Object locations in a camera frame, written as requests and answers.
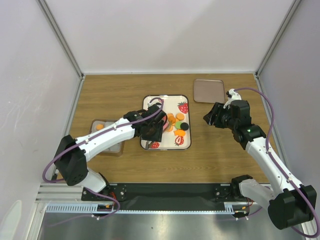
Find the plastic toy food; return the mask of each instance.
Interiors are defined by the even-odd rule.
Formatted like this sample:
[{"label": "plastic toy food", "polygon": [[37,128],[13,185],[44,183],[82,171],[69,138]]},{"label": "plastic toy food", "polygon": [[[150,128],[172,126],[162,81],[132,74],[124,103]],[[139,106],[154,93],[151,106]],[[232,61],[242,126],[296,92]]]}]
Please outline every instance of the plastic toy food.
[{"label": "plastic toy food", "polygon": [[182,123],[180,124],[179,129],[182,129],[182,130],[184,130],[184,131],[187,131],[187,130],[189,129],[189,124],[186,123],[186,122],[182,122]]},{"label": "plastic toy food", "polygon": [[181,130],[181,129],[178,129],[178,130],[174,131],[174,135],[175,135],[175,136],[183,137],[183,136],[186,135],[186,132],[183,131],[183,130]]},{"label": "plastic toy food", "polygon": [[99,130],[103,129],[104,127],[105,127],[105,125],[103,125],[103,124],[98,124],[97,126],[95,126],[95,129],[96,129],[97,131],[99,131]]},{"label": "plastic toy food", "polygon": [[168,121],[169,121],[170,123],[172,123],[172,124],[175,124],[176,121],[177,121],[177,119],[176,119],[174,116],[169,116],[169,117],[168,117]]},{"label": "plastic toy food", "polygon": [[169,126],[167,127],[166,131],[167,132],[171,132],[174,129],[174,126],[169,124]]},{"label": "plastic toy food", "polygon": [[182,121],[177,121],[177,122],[175,123],[176,129],[181,129],[181,124],[182,124],[182,123],[183,123]]},{"label": "plastic toy food", "polygon": [[183,119],[185,119],[185,115],[183,115],[182,113],[178,113],[175,117],[176,117],[179,121],[182,121]]}]

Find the black round disc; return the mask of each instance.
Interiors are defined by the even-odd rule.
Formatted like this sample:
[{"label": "black round disc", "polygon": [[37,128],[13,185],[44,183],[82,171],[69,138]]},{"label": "black round disc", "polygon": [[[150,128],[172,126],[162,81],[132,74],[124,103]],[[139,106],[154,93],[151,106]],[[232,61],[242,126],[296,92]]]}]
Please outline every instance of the black round disc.
[{"label": "black round disc", "polygon": [[181,128],[183,131],[187,131],[187,130],[189,129],[189,124],[186,123],[186,122],[183,122],[183,123],[181,123],[180,128]]}]

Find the white wall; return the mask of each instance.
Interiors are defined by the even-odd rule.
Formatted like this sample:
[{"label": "white wall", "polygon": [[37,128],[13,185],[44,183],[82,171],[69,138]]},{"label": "white wall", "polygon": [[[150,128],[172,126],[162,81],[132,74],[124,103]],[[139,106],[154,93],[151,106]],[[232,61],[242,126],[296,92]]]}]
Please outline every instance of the white wall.
[{"label": "white wall", "polygon": [[0,29],[0,222],[22,200],[21,240],[79,78],[35,0],[0,1]]},{"label": "white wall", "polygon": [[[261,74],[292,172],[320,193],[320,1],[302,1]],[[319,197],[316,210],[320,215]]]},{"label": "white wall", "polygon": [[293,0],[47,0],[85,73],[255,71]]}]

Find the cable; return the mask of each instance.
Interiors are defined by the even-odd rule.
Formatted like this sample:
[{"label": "cable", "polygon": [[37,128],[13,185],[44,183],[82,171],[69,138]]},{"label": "cable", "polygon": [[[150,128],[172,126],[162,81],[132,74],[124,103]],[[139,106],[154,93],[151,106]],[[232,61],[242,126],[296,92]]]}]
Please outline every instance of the cable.
[{"label": "cable", "polygon": [[[268,150],[269,149],[269,139],[271,137],[271,133],[272,133],[272,129],[274,127],[275,124],[275,111],[274,108],[270,102],[270,100],[268,99],[268,97],[263,94],[262,92],[260,92],[259,90],[252,88],[252,87],[241,87],[241,88],[237,88],[234,91],[241,91],[241,90],[252,90],[258,94],[260,94],[268,103],[270,109],[271,109],[271,123],[270,123],[270,128],[268,130],[268,133],[266,135],[266,139],[265,139],[265,147]],[[276,159],[274,158],[274,156],[272,155],[272,153],[270,151],[268,151],[268,155],[271,158],[272,162],[276,165],[276,167],[280,170],[280,172],[285,176],[285,178],[287,179],[287,181],[294,187],[294,189],[300,194],[300,196],[303,198],[303,200],[305,201],[305,203],[308,205],[308,207],[310,208],[313,216],[314,216],[314,220],[316,223],[316,232],[313,235],[307,235],[304,232],[299,231],[298,229],[296,229],[294,226],[291,227],[294,231],[296,231],[298,234],[306,237],[306,238],[317,238],[318,236],[320,236],[320,221],[318,218],[318,215],[314,209],[314,207],[312,206],[311,202],[306,198],[306,196],[301,192],[301,190],[298,188],[298,186],[292,181],[290,180],[290,176],[285,172],[285,170],[280,166],[280,164],[276,161]]]},{"label": "cable", "polygon": [[116,197],[116,195],[115,195],[115,193],[112,191],[111,192],[111,195],[112,195],[112,197],[114,198],[114,199],[117,199],[117,197]]},{"label": "cable", "polygon": [[[160,108],[159,108],[156,112],[154,112],[154,113],[151,114],[150,116],[144,117],[144,118],[139,119],[139,120],[137,120],[137,121],[131,121],[131,122],[127,122],[127,123],[120,124],[120,125],[118,125],[118,126],[116,127],[116,129],[121,128],[121,127],[124,127],[124,126],[128,126],[128,125],[133,125],[133,124],[138,124],[138,123],[144,122],[144,121],[146,121],[146,120],[148,120],[148,119],[153,118],[153,117],[156,116],[158,113],[160,113],[160,111],[161,111],[161,110],[163,109],[163,107],[164,107],[164,100],[162,100],[160,97],[155,97],[155,98],[151,99],[149,103],[152,103],[154,100],[159,100],[159,101],[162,103],[161,106],[160,106]],[[101,136],[101,135],[103,135],[103,134],[105,134],[105,133],[108,133],[108,132],[110,132],[110,131],[112,131],[112,130],[115,130],[115,129],[114,129],[113,127],[108,128],[108,129],[106,129],[106,130],[104,130],[104,131],[102,131],[102,132],[100,132],[100,133],[98,133],[98,134],[96,134],[96,135],[94,135],[94,136],[92,136],[92,137],[89,137],[88,140],[91,141],[91,140],[93,140],[93,139],[95,139],[95,138],[97,138],[97,137],[99,137],[99,136]],[[85,144],[85,143],[86,143],[85,140],[82,141],[82,142],[80,142],[80,143],[77,143],[77,144],[75,144],[75,145],[73,145],[73,146],[65,149],[64,151],[60,152],[57,156],[55,156],[54,159],[52,159],[52,160],[48,163],[48,165],[44,168],[44,170],[43,170],[43,173],[42,173],[42,179],[43,179],[43,181],[45,181],[46,183],[57,183],[57,182],[63,181],[64,179],[57,179],[57,180],[49,180],[49,179],[47,179],[47,178],[46,178],[46,173],[47,173],[48,169],[50,168],[50,166],[51,166],[52,164],[54,164],[54,163],[55,163],[58,159],[60,159],[63,155],[65,155],[66,153],[70,152],[71,150],[73,150],[73,149],[75,149],[75,148],[77,148],[77,147],[79,147],[79,146],[81,146],[81,145],[83,145],[83,144]]]},{"label": "cable", "polygon": [[247,199],[248,199],[248,206],[247,207],[250,208],[254,204],[254,201],[248,197],[247,197]]},{"label": "cable", "polygon": [[74,217],[68,218],[68,219],[66,219],[66,220],[63,220],[63,221],[60,221],[60,222],[57,222],[57,223],[48,225],[48,227],[53,228],[53,227],[58,226],[58,225],[60,225],[60,224],[65,224],[65,223],[67,223],[67,222],[69,222],[69,221],[72,221],[72,220],[75,220],[75,219],[79,219],[79,218],[83,218],[83,217],[92,217],[92,218],[95,217],[97,220],[99,220],[99,219],[106,219],[106,218],[109,218],[109,217],[111,217],[112,215],[116,214],[116,212],[118,212],[118,211],[120,210],[120,203],[119,203],[118,200],[116,200],[115,198],[112,198],[112,197],[109,197],[109,196],[102,195],[102,194],[100,194],[100,193],[94,192],[94,191],[92,191],[92,190],[89,189],[89,188],[86,188],[86,189],[87,189],[87,191],[89,191],[90,193],[92,193],[92,194],[94,194],[94,195],[97,195],[97,196],[99,196],[99,197],[106,198],[106,199],[110,199],[110,200],[114,201],[114,202],[116,203],[116,206],[117,206],[116,210],[114,210],[113,212],[108,213],[108,214],[105,215],[105,216],[98,216],[98,217],[95,217],[93,214],[82,214],[82,215],[74,216]]},{"label": "cable", "polygon": [[[144,121],[146,121],[146,120],[148,120],[148,119],[153,118],[153,117],[156,116],[158,113],[160,113],[160,112],[162,111],[163,107],[164,107],[164,100],[161,99],[160,97],[154,97],[153,99],[150,100],[149,103],[151,104],[154,100],[159,100],[159,101],[161,102],[161,106],[160,106],[160,108],[159,108],[156,112],[154,112],[154,113],[151,114],[150,116],[144,117],[144,118],[139,119],[139,120],[137,120],[137,121],[132,121],[132,122],[127,122],[127,123],[120,124],[120,125],[118,125],[118,126],[116,127],[116,129],[121,128],[121,127],[124,127],[124,126],[129,126],[129,125],[133,125],[133,124],[138,124],[138,123],[144,122]],[[101,136],[101,135],[103,135],[103,134],[105,134],[105,133],[108,133],[108,132],[110,132],[110,131],[112,131],[112,130],[115,131],[116,129],[114,129],[114,128],[111,127],[111,128],[106,129],[106,130],[104,130],[104,131],[102,131],[102,132],[100,132],[100,133],[98,133],[98,134],[96,134],[96,135],[94,135],[94,136],[92,136],[92,137],[89,137],[88,140],[91,141],[91,140],[93,140],[93,139],[95,139],[95,138],[97,138],[97,137],[99,137],[99,136]],[[47,179],[47,178],[46,178],[46,173],[47,173],[48,169],[50,168],[50,166],[51,166],[52,164],[54,164],[54,163],[55,163],[58,159],[60,159],[64,154],[68,153],[69,151],[71,151],[71,150],[73,150],[73,149],[75,149],[75,148],[77,148],[77,147],[79,147],[79,146],[81,146],[81,145],[83,145],[83,144],[85,144],[85,143],[86,143],[85,140],[82,141],[82,142],[80,142],[80,143],[77,143],[77,144],[75,144],[75,145],[73,145],[73,146],[65,149],[64,151],[60,152],[57,156],[55,156],[55,157],[47,164],[47,166],[44,168],[44,170],[43,170],[43,172],[42,172],[42,179],[43,179],[43,181],[45,181],[46,183],[57,183],[57,182],[63,181],[64,179],[58,179],[58,180],[49,180],[49,179]],[[96,218],[97,220],[108,218],[108,217],[114,215],[116,212],[118,212],[118,211],[120,210],[120,203],[118,202],[118,200],[117,200],[116,198],[113,198],[113,197],[110,197],[110,196],[106,196],[106,195],[102,195],[102,194],[100,194],[100,193],[97,193],[97,192],[92,191],[92,190],[89,189],[89,188],[87,188],[87,190],[88,190],[90,193],[92,193],[92,194],[94,194],[94,195],[96,195],[96,196],[98,196],[98,197],[110,199],[110,200],[112,200],[113,202],[116,202],[117,209],[116,209],[115,211],[113,211],[113,212],[111,212],[111,213],[109,213],[109,214],[107,214],[107,215],[105,215],[105,216],[101,216],[101,217],[98,216],[98,217]],[[49,227],[55,227],[55,226],[57,226],[57,225],[60,225],[60,224],[69,222],[69,221],[74,220],[74,219],[78,219],[78,218],[82,218],[82,217],[92,217],[92,216],[93,216],[93,215],[88,215],[88,214],[83,214],[83,215],[75,216],[75,217],[69,218],[69,219],[67,219],[67,220],[64,220],[64,221],[61,221],[61,222],[58,222],[58,223],[49,225]]]},{"label": "cable", "polygon": [[263,207],[259,208],[257,211],[253,212],[253,213],[252,213],[252,214],[250,214],[249,216],[252,216],[252,215],[257,214],[257,213],[258,213],[258,212],[260,212],[262,209],[263,209]]}]

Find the wooden tabletop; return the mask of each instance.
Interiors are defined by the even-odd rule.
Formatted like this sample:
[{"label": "wooden tabletop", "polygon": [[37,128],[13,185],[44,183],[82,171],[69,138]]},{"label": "wooden tabletop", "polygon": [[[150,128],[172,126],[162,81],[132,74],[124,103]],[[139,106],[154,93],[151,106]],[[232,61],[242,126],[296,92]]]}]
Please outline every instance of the wooden tabletop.
[{"label": "wooden tabletop", "polygon": [[[70,130],[74,138],[89,134],[94,119],[117,120],[141,109],[145,96],[160,94],[188,97],[192,138],[191,147],[184,151],[146,151],[136,137],[125,142],[122,156],[97,155],[88,167],[109,182],[227,183],[245,174],[258,182],[268,182],[229,129],[208,126],[203,120],[213,104],[194,101],[195,79],[223,80],[225,90],[257,88],[252,74],[87,75]],[[240,94],[250,104],[252,122],[267,133],[269,124],[261,97],[248,90]]]}]

